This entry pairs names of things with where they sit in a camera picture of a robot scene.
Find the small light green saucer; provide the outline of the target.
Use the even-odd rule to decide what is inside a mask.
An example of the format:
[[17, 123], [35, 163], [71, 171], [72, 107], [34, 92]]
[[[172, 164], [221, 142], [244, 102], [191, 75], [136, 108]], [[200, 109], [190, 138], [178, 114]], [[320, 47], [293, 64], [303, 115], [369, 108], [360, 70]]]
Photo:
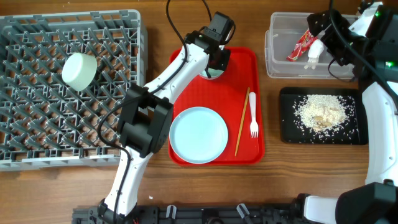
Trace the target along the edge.
[[214, 80], [214, 79], [220, 77], [223, 73], [224, 73], [223, 70], [215, 70], [212, 68], [208, 68], [208, 69], [202, 71], [199, 74], [199, 76], [201, 76], [202, 78], [204, 78], [206, 80]]

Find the white napkin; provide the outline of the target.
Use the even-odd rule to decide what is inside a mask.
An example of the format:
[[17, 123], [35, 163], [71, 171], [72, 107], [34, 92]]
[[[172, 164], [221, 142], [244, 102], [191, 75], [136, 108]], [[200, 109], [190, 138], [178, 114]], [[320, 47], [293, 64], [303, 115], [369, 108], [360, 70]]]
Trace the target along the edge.
[[310, 50], [308, 51], [308, 60], [307, 64], [304, 66], [304, 69], [311, 68], [312, 70], [314, 70], [317, 66], [317, 63], [319, 62], [319, 58], [323, 50], [323, 42], [319, 39], [315, 40], [311, 45]]

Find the red sauce packet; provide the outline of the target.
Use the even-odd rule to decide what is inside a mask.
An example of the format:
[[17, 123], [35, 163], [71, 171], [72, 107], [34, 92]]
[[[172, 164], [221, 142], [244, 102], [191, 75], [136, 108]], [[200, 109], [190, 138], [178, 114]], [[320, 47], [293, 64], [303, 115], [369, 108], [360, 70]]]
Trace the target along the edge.
[[306, 52], [318, 38], [314, 36], [309, 29], [305, 31], [303, 36], [299, 38], [298, 42], [290, 55], [287, 56], [287, 60], [290, 62], [298, 60], [304, 52]]

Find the pile of rice waste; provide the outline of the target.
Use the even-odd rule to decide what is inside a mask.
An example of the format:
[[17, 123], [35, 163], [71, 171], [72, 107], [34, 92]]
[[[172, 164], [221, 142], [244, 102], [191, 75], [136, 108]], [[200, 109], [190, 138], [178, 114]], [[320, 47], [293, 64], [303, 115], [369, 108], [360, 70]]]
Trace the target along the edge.
[[358, 133], [352, 96], [300, 95], [292, 107], [299, 136], [312, 144], [350, 141]]

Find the large light blue plate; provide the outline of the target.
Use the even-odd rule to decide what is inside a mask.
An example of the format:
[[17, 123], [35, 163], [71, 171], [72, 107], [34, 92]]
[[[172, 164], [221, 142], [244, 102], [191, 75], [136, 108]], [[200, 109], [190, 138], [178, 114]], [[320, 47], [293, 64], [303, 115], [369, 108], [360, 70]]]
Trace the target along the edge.
[[226, 149], [228, 139], [224, 119], [214, 110], [202, 106], [179, 113], [169, 132], [173, 152], [190, 164], [214, 161]]

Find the light green bowl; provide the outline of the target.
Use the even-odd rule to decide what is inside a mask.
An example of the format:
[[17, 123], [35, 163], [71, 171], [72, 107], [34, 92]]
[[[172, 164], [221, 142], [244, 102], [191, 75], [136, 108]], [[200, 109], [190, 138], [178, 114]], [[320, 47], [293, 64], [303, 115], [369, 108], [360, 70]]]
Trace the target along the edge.
[[96, 69], [96, 57], [74, 53], [68, 57], [63, 66], [62, 80], [74, 90], [82, 91], [93, 81]]

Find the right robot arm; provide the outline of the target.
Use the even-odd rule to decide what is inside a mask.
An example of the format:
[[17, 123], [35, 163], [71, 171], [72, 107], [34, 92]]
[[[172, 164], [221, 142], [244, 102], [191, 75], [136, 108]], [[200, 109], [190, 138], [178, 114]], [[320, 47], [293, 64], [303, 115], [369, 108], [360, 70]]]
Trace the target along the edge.
[[366, 183], [338, 198], [299, 194], [290, 206], [292, 223], [397, 223], [397, 9], [362, 2], [350, 24], [329, 3], [307, 17], [339, 65], [352, 64], [368, 121]]

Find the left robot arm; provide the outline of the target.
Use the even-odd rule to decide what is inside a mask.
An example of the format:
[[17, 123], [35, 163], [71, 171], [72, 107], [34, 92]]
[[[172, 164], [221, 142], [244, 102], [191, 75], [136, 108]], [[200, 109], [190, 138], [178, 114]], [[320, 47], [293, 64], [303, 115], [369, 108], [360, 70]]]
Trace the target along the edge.
[[98, 207], [106, 223], [127, 223], [149, 159], [164, 145], [172, 123], [176, 99], [197, 76], [218, 78], [227, 68], [231, 40], [236, 25], [228, 16], [216, 12], [210, 25], [185, 36], [174, 61], [145, 86], [131, 85], [124, 101], [109, 111], [121, 110], [117, 132], [119, 144], [105, 144], [120, 150], [120, 162], [109, 195]]

